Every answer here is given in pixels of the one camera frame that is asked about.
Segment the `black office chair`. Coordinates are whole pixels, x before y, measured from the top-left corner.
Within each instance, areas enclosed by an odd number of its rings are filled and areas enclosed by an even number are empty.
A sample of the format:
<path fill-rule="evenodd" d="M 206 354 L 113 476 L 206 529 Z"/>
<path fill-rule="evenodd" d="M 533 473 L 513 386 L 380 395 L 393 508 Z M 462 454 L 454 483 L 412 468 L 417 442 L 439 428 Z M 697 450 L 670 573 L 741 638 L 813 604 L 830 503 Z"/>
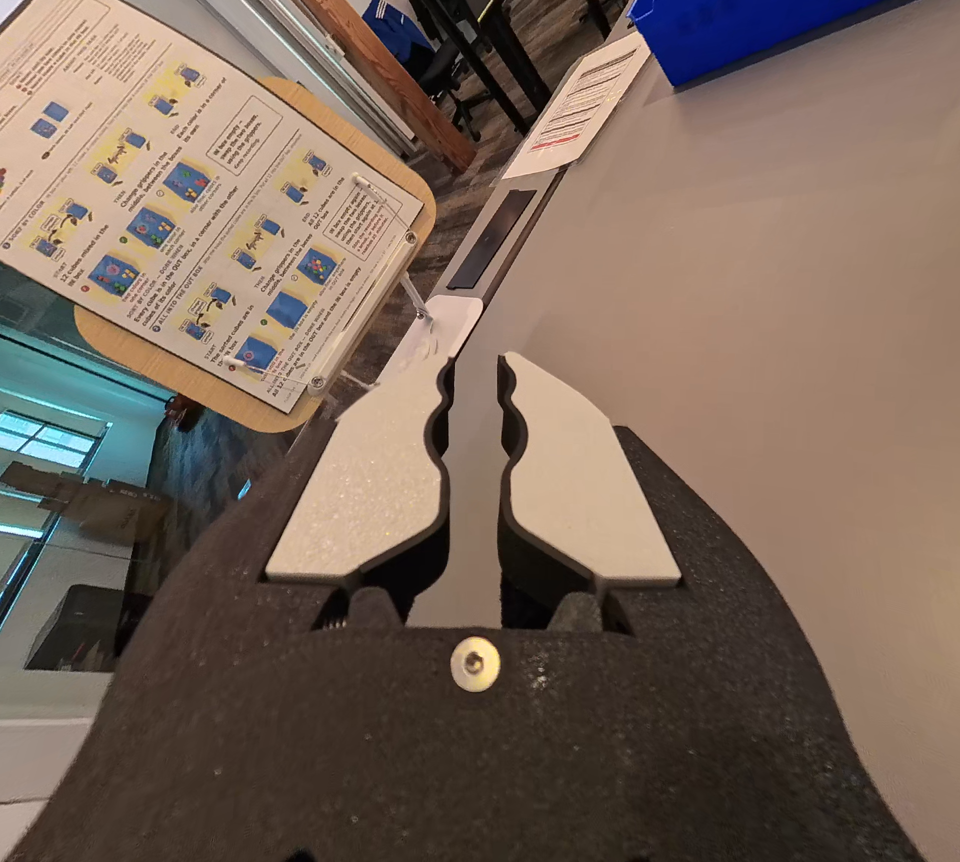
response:
<path fill-rule="evenodd" d="M 458 95 L 461 88 L 461 78 L 457 75 L 460 56 L 456 43 L 451 39 L 445 40 L 422 76 L 417 79 L 417 83 L 437 106 L 445 98 L 449 98 L 453 104 L 452 124 L 464 130 L 477 143 L 482 136 L 474 126 L 473 111 L 492 97 L 486 89 L 468 97 Z"/>

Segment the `illustrated instruction sheet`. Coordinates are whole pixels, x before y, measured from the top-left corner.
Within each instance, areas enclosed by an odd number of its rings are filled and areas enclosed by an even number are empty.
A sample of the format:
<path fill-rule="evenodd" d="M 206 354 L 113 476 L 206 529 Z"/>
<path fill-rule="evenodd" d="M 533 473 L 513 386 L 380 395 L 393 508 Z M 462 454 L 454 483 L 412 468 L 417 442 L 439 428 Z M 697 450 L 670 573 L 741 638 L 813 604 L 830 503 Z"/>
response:
<path fill-rule="evenodd" d="M 110 360 L 249 428 L 300 422 L 426 231 L 380 146 L 125 0 L 2 24 L 2 264 Z"/>

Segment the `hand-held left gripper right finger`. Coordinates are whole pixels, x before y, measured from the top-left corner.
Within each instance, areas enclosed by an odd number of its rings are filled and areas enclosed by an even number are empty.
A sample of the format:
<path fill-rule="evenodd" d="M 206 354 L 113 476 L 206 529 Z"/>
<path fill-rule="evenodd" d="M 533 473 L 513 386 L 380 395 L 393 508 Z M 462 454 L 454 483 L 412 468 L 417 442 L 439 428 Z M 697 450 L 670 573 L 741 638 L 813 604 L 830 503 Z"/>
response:
<path fill-rule="evenodd" d="M 497 368 L 504 577 L 522 592 L 676 587 L 681 570 L 609 418 L 517 352 Z"/>

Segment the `wooden post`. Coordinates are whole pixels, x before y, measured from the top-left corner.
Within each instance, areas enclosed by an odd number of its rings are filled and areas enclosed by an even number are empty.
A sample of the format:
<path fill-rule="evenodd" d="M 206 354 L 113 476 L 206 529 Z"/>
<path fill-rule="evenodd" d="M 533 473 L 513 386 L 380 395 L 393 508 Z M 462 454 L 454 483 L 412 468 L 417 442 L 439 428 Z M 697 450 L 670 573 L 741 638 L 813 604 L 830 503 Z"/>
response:
<path fill-rule="evenodd" d="M 433 156 L 452 173 L 464 173 L 476 157 L 474 144 L 445 118 L 348 0 L 299 1 Z"/>

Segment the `blue jacket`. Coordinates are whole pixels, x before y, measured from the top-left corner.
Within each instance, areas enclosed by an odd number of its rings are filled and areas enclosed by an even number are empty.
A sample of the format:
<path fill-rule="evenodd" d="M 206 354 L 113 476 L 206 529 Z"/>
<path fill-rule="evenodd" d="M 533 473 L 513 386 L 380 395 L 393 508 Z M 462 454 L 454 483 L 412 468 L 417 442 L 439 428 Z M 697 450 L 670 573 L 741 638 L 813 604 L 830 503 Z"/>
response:
<path fill-rule="evenodd" d="M 386 0 L 370 0 L 362 18 L 415 81 L 426 75 L 436 49 L 410 16 Z"/>

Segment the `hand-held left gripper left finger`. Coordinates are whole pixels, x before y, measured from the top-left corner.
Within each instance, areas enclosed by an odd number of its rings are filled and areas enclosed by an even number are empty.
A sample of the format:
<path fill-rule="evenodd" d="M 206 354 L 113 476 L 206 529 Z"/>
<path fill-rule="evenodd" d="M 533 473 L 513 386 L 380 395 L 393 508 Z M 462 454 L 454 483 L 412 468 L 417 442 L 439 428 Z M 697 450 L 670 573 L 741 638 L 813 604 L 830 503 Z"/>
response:
<path fill-rule="evenodd" d="M 431 355 L 342 413 L 266 564 L 272 582 L 353 588 L 449 527 L 454 359 Z"/>

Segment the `laminated paper sheet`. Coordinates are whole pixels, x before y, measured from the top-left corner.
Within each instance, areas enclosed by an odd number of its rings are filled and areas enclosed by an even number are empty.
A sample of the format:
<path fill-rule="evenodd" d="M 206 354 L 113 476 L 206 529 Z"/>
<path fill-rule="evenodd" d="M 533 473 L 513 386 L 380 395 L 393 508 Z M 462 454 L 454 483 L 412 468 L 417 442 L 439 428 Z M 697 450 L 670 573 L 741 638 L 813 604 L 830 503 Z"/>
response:
<path fill-rule="evenodd" d="M 584 55 L 572 66 L 522 145 L 503 180 L 553 171 L 580 160 L 650 58 L 637 30 Z"/>

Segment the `dark low cabinet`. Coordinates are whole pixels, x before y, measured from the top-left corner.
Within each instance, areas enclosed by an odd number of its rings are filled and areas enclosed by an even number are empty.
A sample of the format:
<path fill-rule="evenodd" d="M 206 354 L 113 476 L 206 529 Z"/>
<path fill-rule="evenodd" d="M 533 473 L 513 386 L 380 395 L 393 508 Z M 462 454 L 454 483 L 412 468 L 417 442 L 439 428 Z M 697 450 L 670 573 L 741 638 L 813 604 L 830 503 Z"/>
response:
<path fill-rule="evenodd" d="M 27 671 L 112 674 L 153 598 L 71 586 L 37 634 Z"/>

